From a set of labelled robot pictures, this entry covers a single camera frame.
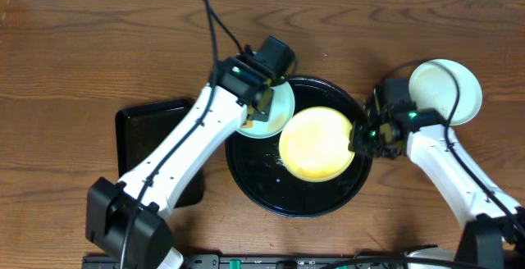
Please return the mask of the yellow green sponge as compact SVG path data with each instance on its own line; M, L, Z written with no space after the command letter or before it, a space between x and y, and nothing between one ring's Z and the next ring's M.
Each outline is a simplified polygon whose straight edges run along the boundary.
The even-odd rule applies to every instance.
M242 126L242 129L252 128L253 127L253 120L247 120Z

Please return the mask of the yellow plate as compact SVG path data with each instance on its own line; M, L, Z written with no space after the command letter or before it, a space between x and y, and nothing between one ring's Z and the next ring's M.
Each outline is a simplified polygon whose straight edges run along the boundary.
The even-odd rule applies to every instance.
M349 150L352 123L330 107L309 107L295 114L281 133L278 150L296 178L320 183L341 175L355 153Z

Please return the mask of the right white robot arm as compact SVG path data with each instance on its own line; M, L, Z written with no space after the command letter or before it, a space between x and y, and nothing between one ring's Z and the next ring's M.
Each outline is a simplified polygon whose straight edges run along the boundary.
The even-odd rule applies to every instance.
M374 89L349 149L368 157L406 156L451 208L462 235L450 264L478 268L524 266L524 208L495 185L456 139L450 120L419 110L407 90Z

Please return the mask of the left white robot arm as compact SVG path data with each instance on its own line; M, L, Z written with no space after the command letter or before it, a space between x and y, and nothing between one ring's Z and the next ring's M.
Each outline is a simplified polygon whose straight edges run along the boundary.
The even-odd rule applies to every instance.
M272 104L287 65L259 55L215 61L209 81L174 130L116 183L101 177L87 193L87 240L122 268L178 268L167 225L184 189L215 149L249 116Z

